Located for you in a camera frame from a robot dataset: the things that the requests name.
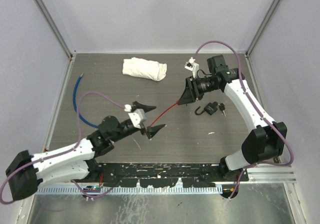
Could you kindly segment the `red cable padlock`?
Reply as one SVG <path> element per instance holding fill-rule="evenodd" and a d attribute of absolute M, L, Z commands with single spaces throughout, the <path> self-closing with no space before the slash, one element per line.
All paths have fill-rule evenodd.
<path fill-rule="evenodd" d="M 172 108 L 174 108 L 175 106 L 177 106 L 179 103 L 179 101 L 177 100 L 174 104 L 172 104 L 171 106 L 169 106 L 167 109 L 165 109 L 158 117 L 156 117 L 154 119 L 154 121 L 150 124 L 151 127 L 153 127 L 155 125 L 155 123 L 163 116 L 165 115 L 168 111 L 170 111 Z"/>

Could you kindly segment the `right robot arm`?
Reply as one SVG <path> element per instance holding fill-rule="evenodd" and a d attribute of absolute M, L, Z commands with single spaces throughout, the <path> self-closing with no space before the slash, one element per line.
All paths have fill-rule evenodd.
<path fill-rule="evenodd" d="M 198 76 L 200 68 L 193 58 L 184 65 L 192 76 L 185 79 L 185 88 L 177 104 L 192 104 L 208 92 L 221 90 L 236 106 L 247 126 L 248 136 L 240 150 L 220 159 L 219 175 L 223 180 L 231 181 L 241 168 L 281 156 L 287 127 L 265 112 L 244 75 L 238 68 L 229 68 L 223 55 L 207 59 L 207 65 L 210 73 L 205 77 Z"/>

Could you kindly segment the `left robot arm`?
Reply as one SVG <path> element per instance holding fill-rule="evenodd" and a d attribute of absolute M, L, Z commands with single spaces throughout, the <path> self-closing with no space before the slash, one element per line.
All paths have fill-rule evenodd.
<path fill-rule="evenodd" d="M 74 144 L 37 154 L 30 154 L 28 150 L 19 152 L 5 171 L 6 179 L 1 189 L 9 186 L 15 202 L 32 196 L 47 185 L 69 180 L 97 181 L 100 169 L 90 165 L 95 158 L 112 151 L 116 142 L 134 133 L 140 132 L 152 139 L 165 127 L 165 124 L 144 125 L 146 113 L 154 109 L 155 106 L 135 101 L 124 107 L 128 119 L 119 122 L 115 116 L 106 116 L 92 134 L 79 137 Z"/>

